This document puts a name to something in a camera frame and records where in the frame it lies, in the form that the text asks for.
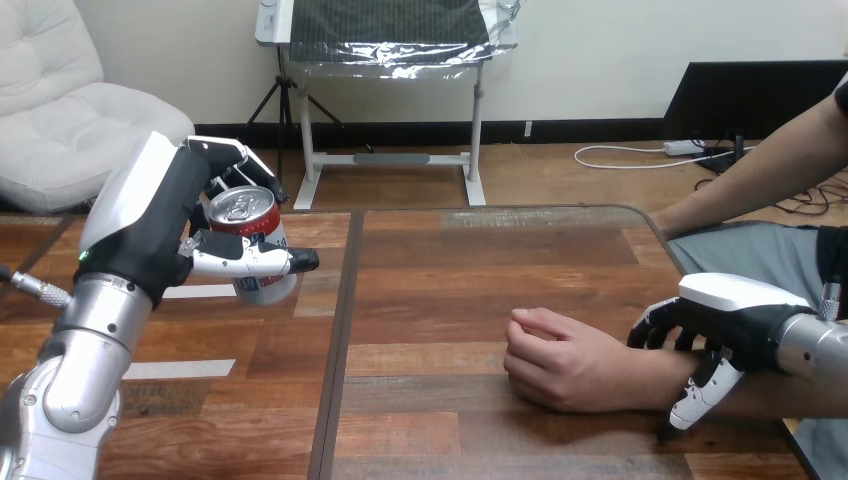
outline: chair cushion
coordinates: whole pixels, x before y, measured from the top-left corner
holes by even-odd
[[[0,117],[0,196],[32,212],[95,197],[112,167],[151,131],[176,145],[194,126],[158,98],[108,83]]]
[[[0,1],[0,117],[99,81],[103,69],[72,0]]]

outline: gray shorts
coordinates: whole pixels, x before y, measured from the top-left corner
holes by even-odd
[[[763,222],[726,224],[669,242],[686,273],[720,272],[775,285],[818,307],[822,281],[815,228]],[[801,422],[798,445],[826,480],[848,480],[848,420]]]

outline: power cord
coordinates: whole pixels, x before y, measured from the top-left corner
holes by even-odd
[[[701,147],[701,145],[698,145],[694,141],[692,143],[695,144],[696,146]],[[750,151],[750,150],[753,150],[753,149],[754,149],[754,147],[747,147],[747,148],[745,148],[745,151],[747,152],[747,151]],[[700,157],[700,158],[690,158],[690,159],[686,159],[686,160],[681,160],[679,162],[663,163],[663,164],[659,164],[659,165],[595,165],[595,164],[586,163],[583,160],[580,160],[580,157],[578,156],[581,153],[589,151],[589,150],[624,150],[624,151],[627,151],[627,152],[639,152],[639,153],[662,153],[662,152],[665,151],[665,149],[663,149],[663,148],[642,149],[642,148],[630,148],[630,147],[616,147],[616,146],[612,146],[612,145],[592,145],[592,146],[589,146],[589,147],[583,147],[580,150],[577,150],[576,152],[574,152],[574,160],[577,163],[579,163],[580,165],[583,165],[583,166],[586,166],[586,167],[589,167],[589,168],[601,168],[601,169],[606,169],[606,170],[650,170],[650,169],[656,169],[656,168],[668,168],[668,167],[676,167],[678,165],[686,165],[688,163],[701,162],[701,161],[704,161],[704,160],[711,160],[713,158],[720,158],[720,157],[724,157],[724,156],[727,156],[727,155],[733,155],[733,152],[730,151],[730,152],[719,153],[718,155],[710,155],[710,156]]]

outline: robotic arm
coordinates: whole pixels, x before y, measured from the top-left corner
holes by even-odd
[[[682,328],[675,350],[691,350],[698,335],[706,339],[709,354],[669,412],[661,441],[695,424],[747,373],[771,370],[833,388],[848,384],[848,326],[833,321],[833,285],[825,288],[822,316],[800,297],[735,275],[688,275],[679,287],[680,297],[648,308],[627,339],[629,347],[662,348],[674,327]]]
[[[0,270],[0,281],[62,310],[37,366],[12,382],[0,404],[0,479],[94,478],[145,323],[165,290],[192,270],[240,277],[318,266],[311,249],[251,245],[206,230],[200,194],[246,184],[286,200],[273,174],[239,142],[189,137],[174,147],[153,133],[113,170],[92,208],[73,295]],[[181,243],[189,220],[193,235]]]

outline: white wall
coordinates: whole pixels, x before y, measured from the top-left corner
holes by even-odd
[[[253,38],[257,1],[76,0],[107,80],[195,123],[245,122],[270,87],[276,61]],[[848,0],[526,0],[519,38],[487,64],[486,120],[661,117],[689,61],[842,57]],[[310,85],[345,121],[457,121],[470,119],[472,82]],[[275,121],[276,106],[259,120]]]

